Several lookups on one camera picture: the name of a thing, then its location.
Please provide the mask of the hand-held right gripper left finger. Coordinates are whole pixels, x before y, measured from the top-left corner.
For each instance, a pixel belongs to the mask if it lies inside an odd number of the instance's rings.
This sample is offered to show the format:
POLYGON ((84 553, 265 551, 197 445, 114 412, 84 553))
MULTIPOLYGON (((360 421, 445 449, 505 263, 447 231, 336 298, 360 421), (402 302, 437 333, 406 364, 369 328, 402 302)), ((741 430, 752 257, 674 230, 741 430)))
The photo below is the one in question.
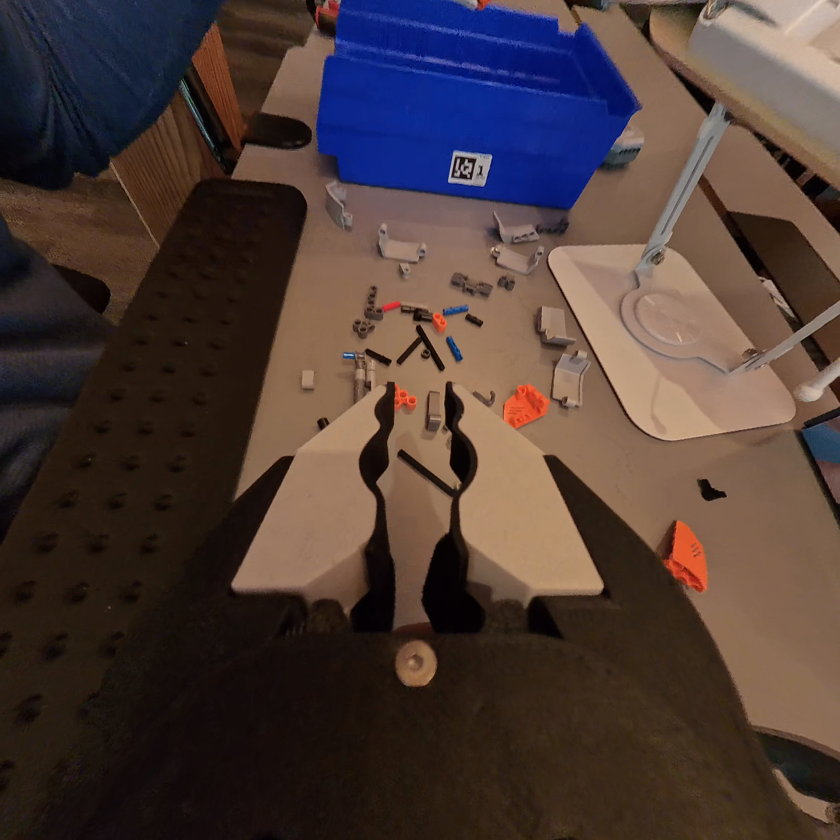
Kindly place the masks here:
POLYGON ((336 602, 359 632, 393 629, 396 573, 378 481, 389 466, 395 398, 393 382, 376 386, 299 448, 234 592, 336 602))

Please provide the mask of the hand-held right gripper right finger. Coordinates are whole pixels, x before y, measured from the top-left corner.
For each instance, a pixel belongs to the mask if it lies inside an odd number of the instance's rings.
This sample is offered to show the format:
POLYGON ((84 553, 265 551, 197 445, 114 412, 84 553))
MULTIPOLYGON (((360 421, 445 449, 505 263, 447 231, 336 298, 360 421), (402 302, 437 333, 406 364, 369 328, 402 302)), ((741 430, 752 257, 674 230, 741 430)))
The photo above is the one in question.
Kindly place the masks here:
POLYGON ((602 595, 602 576, 543 451, 453 381, 444 409, 458 488, 423 584, 433 630, 476 633, 498 602, 602 595))

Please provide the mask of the person's left forearm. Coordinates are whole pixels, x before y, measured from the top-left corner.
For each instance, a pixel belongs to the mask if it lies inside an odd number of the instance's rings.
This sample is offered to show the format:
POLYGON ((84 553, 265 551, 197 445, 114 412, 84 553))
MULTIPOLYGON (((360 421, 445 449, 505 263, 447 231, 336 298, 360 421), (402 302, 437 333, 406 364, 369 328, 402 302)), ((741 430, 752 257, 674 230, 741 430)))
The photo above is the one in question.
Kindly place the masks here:
POLYGON ((2 1, 1 175, 98 175, 163 113, 219 1, 2 1))

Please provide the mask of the long black axle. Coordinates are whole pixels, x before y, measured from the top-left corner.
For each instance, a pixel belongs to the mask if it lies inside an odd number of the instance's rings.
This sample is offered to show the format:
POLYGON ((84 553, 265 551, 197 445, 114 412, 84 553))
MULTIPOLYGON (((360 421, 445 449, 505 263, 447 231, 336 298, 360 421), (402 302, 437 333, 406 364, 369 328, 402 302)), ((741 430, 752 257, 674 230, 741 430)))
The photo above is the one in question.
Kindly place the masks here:
POLYGON ((396 455, 399 458, 399 460, 401 460, 406 466, 408 466, 414 473, 416 473, 420 477, 423 477, 430 484, 444 492, 444 494, 448 497, 455 498, 458 495, 458 487, 450 486, 446 481, 438 477, 431 469, 427 468, 419 460, 410 455, 404 449, 398 449, 396 455))

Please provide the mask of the orange flat panel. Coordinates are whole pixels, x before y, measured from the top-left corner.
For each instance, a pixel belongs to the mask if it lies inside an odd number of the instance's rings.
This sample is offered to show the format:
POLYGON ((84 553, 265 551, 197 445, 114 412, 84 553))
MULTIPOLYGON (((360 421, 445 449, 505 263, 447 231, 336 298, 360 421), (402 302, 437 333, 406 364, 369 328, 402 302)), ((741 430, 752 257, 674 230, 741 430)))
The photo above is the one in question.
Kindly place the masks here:
POLYGON ((513 428, 520 428, 543 417, 550 403, 550 398, 533 385, 519 385, 503 405, 503 420, 513 428))

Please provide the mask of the grey curved panel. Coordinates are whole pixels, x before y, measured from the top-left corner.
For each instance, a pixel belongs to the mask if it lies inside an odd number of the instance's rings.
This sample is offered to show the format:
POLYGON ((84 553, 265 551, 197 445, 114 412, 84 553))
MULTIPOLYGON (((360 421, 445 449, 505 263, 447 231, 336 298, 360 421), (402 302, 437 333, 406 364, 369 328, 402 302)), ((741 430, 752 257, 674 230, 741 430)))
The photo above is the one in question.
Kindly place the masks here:
POLYGON ((543 246, 537 247, 530 255, 521 254, 504 245, 493 246, 490 250, 490 256, 500 269, 524 276, 530 275, 539 266, 543 255, 543 246))
POLYGON ((565 314, 560 308, 541 306, 535 313, 534 326, 543 344, 571 347, 576 342, 576 338, 568 334, 565 314))
POLYGON ((564 353, 553 369, 551 398, 566 408, 583 404, 583 379, 592 361, 584 350, 564 353))
POLYGON ((382 223, 378 231, 378 248, 384 259, 392 259, 399 263, 415 265, 426 256, 425 243, 394 239, 389 234, 386 223, 382 223))

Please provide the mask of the orange wedge brick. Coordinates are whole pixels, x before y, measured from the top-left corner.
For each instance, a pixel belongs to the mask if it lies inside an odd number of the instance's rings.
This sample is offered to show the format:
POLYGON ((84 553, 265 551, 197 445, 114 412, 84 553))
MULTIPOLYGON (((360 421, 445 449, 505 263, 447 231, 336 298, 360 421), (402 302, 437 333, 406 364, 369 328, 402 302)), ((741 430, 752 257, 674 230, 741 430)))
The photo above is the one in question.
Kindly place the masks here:
POLYGON ((664 566, 682 585, 698 593, 707 590, 706 552, 696 534, 682 521, 674 523, 670 551, 664 559, 664 566))

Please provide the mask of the black dimpled mat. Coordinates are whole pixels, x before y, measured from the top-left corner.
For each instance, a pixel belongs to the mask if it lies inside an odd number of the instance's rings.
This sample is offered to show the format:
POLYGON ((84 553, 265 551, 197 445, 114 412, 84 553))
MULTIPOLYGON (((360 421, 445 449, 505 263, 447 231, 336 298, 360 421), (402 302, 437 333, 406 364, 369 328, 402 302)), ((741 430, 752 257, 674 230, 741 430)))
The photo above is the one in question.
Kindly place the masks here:
POLYGON ((2 838, 74 757, 103 675, 230 503, 308 203, 189 196, 2 545, 2 838))

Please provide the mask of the white book stand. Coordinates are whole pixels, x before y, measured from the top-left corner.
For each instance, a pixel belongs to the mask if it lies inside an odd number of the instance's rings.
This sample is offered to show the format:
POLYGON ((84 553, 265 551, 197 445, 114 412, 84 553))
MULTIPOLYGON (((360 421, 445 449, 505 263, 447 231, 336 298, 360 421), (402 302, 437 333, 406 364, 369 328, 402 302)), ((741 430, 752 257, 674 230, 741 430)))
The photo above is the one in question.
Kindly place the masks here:
POLYGON ((715 101, 700 126, 693 150, 634 268, 637 287, 625 295, 621 304, 626 330, 642 345, 671 359, 699 359, 725 375, 763 368, 839 314, 836 302, 773 348, 763 352, 745 350, 742 361, 737 364, 731 349, 720 343, 713 331, 703 329, 699 317, 678 290, 657 286, 656 281, 664 278, 664 275, 658 275, 657 269, 665 262, 667 246, 679 216, 732 121, 731 112, 721 102, 715 101))

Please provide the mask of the light grey angled panel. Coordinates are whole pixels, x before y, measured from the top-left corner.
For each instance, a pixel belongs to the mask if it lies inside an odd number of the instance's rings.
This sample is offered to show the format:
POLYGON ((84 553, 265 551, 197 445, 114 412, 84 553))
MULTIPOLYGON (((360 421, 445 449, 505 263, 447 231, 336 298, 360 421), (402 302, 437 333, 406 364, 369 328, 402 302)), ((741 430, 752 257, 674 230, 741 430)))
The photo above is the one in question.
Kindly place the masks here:
POLYGON ((504 245, 528 244, 539 241, 540 234, 533 224, 505 224, 497 211, 493 212, 497 234, 504 245))

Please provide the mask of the robot kit box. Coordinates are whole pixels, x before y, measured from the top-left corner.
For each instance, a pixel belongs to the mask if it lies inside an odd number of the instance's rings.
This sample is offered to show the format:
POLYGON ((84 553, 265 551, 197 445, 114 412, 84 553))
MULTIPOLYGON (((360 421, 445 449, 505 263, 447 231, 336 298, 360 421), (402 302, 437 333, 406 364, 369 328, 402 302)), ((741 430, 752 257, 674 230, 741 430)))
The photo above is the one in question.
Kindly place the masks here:
POLYGON ((839 408, 806 422, 800 435, 826 494, 839 508, 839 408))

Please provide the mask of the white tipped rod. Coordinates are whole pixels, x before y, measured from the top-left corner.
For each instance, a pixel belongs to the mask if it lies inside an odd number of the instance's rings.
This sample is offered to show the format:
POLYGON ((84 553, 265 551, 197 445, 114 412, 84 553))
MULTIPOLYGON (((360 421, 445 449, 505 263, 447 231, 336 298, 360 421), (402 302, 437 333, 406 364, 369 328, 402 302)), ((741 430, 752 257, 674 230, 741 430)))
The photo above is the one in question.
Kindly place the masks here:
POLYGON ((794 399, 800 403, 812 403, 821 399, 826 389, 838 378, 839 365, 840 360, 837 358, 810 380, 796 386, 793 390, 794 399))

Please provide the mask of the grey controller hub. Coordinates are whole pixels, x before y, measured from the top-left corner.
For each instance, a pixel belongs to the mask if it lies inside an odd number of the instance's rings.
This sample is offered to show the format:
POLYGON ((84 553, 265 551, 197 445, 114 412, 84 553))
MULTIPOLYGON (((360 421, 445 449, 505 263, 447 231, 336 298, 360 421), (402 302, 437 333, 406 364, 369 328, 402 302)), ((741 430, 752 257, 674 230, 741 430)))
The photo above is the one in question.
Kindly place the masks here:
POLYGON ((628 124, 607 152, 602 167, 617 169, 629 165, 639 156, 644 143, 644 132, 637 126, 628 124))

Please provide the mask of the blue storage box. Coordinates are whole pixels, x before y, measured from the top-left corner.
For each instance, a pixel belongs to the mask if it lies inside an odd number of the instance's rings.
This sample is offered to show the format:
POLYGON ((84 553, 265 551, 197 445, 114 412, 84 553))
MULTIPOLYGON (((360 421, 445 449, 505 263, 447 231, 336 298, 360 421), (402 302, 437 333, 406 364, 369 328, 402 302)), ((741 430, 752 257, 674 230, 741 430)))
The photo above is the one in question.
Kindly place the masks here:
POLYGON ((342 2, 317 143, 344 182, 571 209, 640 109, 586 24, 342 2))

